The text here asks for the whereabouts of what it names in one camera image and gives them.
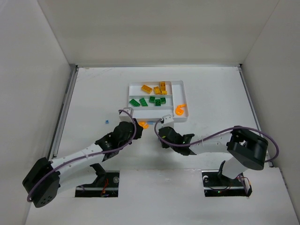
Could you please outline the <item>green two-stud duplo brick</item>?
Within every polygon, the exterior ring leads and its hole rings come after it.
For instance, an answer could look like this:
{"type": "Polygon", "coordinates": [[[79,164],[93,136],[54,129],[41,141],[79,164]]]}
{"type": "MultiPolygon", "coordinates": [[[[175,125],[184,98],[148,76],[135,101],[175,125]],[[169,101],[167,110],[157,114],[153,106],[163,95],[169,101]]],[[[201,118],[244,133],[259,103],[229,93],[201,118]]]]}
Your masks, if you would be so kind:
{"type": "Polygon", "coordinates": [[[155,99],[155,106],[161,106],[160,100],[158,98],[155,99]]]}

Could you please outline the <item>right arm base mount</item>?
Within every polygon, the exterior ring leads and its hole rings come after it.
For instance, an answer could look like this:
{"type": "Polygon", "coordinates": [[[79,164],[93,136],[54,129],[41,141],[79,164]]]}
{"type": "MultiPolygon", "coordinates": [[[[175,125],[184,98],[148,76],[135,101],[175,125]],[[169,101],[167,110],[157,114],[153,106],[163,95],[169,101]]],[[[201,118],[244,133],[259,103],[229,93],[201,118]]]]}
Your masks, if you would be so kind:
{"type": "Polygon", "coordinates": [[[222,174],[225,161],[219,170],[202,170],[203,191],[205,197],[250,197],[253,189],[251,182],[243,173],[230,179],[222,174]]]}

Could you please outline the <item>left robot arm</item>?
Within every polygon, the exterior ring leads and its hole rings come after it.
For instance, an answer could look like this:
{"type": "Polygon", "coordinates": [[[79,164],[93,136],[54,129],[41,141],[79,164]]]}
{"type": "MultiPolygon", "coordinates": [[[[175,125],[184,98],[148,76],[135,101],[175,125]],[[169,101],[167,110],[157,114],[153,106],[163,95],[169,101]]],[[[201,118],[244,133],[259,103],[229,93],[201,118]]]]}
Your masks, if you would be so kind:
{"type": "Polygon", "coordinates": [[[38,159],[22,181],[27,191],[27,201],[36,208],[50,203],[56,195],[74,186],[80,186],[80,172],[93,169],[93,179],[105,176],[101,163],[115,156],[130,145],[133,140],[142,137],[143,127],[137,121],[122,121],[114,130],[89,147],[66,157],[48,160],[38,159]]]}

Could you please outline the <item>green square duplo brick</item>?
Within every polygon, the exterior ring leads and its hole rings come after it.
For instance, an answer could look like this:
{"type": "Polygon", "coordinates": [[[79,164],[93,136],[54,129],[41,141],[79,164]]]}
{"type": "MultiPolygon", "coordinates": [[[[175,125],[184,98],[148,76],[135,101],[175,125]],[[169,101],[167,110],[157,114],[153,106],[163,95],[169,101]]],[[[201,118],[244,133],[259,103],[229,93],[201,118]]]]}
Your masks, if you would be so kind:
{"type": "Polygon", "coordinates": [[[154,96],[150,96],[149,102],[150,102],[150,103],[155,103],[155,97],[154,97],[154,96]]]}

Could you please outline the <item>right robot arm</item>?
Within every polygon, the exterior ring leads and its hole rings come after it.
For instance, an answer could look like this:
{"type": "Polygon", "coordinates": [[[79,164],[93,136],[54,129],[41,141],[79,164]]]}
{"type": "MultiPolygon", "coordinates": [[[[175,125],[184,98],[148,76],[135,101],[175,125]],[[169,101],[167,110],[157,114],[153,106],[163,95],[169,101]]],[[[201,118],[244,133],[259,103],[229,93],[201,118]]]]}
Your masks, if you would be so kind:
{"type": "Polygon", "coordinates": [[[180,135],[172,127],[162,127],[155,130],[155,133],[162,148],[172,148],[184,156],[204,153],[231,154],[232,157],[223,161],[219,167],[220,178],[234,179],[248,169],[264,169],[268,141],[244,127],[235,126],[208,137],[180,135]]]}

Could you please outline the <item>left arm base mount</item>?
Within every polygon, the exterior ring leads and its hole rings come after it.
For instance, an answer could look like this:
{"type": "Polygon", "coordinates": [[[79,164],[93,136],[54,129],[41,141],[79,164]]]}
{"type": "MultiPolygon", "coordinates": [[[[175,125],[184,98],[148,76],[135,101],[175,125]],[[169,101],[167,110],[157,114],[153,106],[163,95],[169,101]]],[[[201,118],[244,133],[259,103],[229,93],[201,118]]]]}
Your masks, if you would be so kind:
{"type": "Polygon", "coordinates": [[[77,186],[75,197],[77,198],[115,198],[119,195],[120,172],[106,171],[100,164],[91,165],[92,175],[96,177],[92,182],[77,186]]]}

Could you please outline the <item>green thin lego plate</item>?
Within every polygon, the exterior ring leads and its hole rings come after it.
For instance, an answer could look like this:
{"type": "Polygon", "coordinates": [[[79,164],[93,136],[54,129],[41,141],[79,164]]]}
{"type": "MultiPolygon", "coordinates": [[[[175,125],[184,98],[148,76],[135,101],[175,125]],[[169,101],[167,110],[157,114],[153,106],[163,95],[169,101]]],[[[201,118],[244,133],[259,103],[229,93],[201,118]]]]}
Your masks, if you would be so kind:
{"type": "Polygon", "coordinates": [[[131,99],[129,101],[129,103],[133,106],[133,107],[140,107],[141,104],[139,102],[137,102],[135,99],[131,99]]]}

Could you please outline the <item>yellow large duplo brick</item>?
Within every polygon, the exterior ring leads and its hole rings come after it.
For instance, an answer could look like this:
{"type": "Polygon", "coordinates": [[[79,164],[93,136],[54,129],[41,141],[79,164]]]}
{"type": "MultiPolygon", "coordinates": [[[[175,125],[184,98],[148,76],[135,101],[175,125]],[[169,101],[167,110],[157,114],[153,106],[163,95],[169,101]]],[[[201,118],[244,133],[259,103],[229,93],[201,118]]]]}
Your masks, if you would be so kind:
{"type": "Polygon", "coordinates": [[[146,92],[147,94],[151,94],[152,93],[152,88],[149,87],[149,86],[147,86],[147,85],[143,85],[141,87],[141,90],[144,91],[144,92],[146,92]]]}

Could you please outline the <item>yellow long duplo brick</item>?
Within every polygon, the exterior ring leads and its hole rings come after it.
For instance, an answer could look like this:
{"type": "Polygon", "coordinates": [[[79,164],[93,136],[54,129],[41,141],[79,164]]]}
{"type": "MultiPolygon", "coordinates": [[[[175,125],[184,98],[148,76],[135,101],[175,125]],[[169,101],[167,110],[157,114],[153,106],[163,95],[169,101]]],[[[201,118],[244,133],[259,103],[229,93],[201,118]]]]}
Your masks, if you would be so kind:
{"type": "Polygon", "coordinates": [[[161,95],[161,94],[162,94],[162,93],[161,93],[161,90],[160,90],[160,88],[159,88],[158,86],[154,87],[153,90],[154,90],[154,93],[155,93],[156,95],[161,95]]]}

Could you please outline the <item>yellow rounded ladybug brick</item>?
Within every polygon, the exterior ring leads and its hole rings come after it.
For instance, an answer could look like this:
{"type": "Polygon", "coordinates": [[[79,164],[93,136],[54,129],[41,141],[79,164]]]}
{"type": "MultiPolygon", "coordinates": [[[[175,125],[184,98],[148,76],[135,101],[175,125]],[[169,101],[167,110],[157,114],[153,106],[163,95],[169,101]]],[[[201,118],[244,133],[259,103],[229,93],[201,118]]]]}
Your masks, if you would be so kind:
{"type": "Polygon", "coordinates": [[[166,91],[165,82],[160,82],[160,90],[166,91]]]}

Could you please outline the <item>orange D-shaped arch brick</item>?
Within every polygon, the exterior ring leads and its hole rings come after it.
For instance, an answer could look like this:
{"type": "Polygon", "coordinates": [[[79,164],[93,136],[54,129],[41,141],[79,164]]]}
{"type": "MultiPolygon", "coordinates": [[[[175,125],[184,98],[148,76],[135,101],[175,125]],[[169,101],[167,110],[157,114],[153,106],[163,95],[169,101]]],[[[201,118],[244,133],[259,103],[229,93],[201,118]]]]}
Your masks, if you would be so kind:
{"type": "Polygon", "coordinates": [[[183,116],[185,114],[186,106],[186,104],[177,105],[175,109],[175,114],[177,116],[183,116]]]}

